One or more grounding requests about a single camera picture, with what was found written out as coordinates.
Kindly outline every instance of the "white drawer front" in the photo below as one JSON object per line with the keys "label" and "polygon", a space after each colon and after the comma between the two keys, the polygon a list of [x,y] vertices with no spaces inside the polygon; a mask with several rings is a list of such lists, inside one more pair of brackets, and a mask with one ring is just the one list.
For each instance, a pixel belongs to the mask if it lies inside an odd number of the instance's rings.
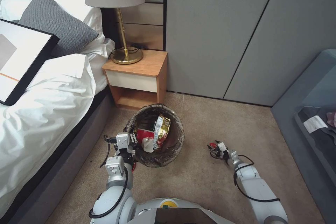
{"label": "white drawer front", "polygon": [[119,73],[108,70],[106,71],[106,75],[111,86],[144,90],[156,93],[156,78],[154,77],[132,75],[128,73]]}

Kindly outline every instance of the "trash can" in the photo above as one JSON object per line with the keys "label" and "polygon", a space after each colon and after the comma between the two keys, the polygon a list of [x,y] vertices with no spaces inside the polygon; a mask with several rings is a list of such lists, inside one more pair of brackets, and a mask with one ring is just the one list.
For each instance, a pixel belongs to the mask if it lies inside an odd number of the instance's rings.
{"label": "trash can", "polygon": [[136,125],[143,120],[155,122],[162,114],[170,119],[170,128],[167,139],[160,149],[152,153],[139,148],[135,152],[135,158],[147,167],[163,167],[172,162],[180,153],[184,141],[183,125],[179,116],[163,104],[152,104],[145,106],[135,113],[128,121],[124,131],[130,134],[135,133]]}

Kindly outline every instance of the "yellow sticker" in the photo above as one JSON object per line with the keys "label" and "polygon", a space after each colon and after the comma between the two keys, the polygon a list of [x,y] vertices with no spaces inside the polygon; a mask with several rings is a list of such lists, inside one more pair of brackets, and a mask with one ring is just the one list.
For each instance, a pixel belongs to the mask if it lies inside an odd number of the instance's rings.
{"label": "yellow sticker", "polygon": [[173,201],[165,201],[161,204],[161,208],[169,208],[169,207],[178,207]]}

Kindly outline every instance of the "carpet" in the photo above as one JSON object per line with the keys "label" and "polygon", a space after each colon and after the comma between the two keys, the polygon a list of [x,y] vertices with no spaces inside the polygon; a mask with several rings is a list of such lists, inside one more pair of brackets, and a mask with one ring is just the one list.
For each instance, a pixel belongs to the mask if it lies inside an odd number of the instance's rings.
{"label": "carpet", "polygon": [[[232,169],[210,157],[207,144],[218,140],[255,162],[261,178],[281,199],[289,223],[324,223],[270,108],[176,93],[167,93],[165,104],[182,120],[184,145],[166,167],[137,165],[132,192],[138,203],[180,198],[234,223],[257,223],[248,200],[234,186]],[[107,152],[103,135],[121,132],[134,112],[112,108],[100,139],[48,224],[90,222],[88,212],[107,180],[105,168],[99,168]]]}

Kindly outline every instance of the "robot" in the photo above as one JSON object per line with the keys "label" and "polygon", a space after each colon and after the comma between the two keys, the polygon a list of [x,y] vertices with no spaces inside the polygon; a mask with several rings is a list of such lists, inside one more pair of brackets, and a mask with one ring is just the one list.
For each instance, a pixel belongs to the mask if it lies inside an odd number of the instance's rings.
{"label": "robot", "polygon": [[[131,192],[133,155],[138,146],[137,140],[127,132],[119,133],[115,138],[106,137],[105,140],[114,144],[116,153],[109,158],[107,154],[105,159],[108,173],[106,191],[97,198],[89,212],[90,224],[232,223],[210,210],[180,199],[158,198],[137,204]],[[258,223],[288,224],[280,199],[260,178],[254,163],[248,157],[238,155],[235,150],[228,150],[223,142],[208,147],[212,157],[223,159],[233,167],[235,185],[248,198]],[[244,163],[241,156],[251,163]]]}

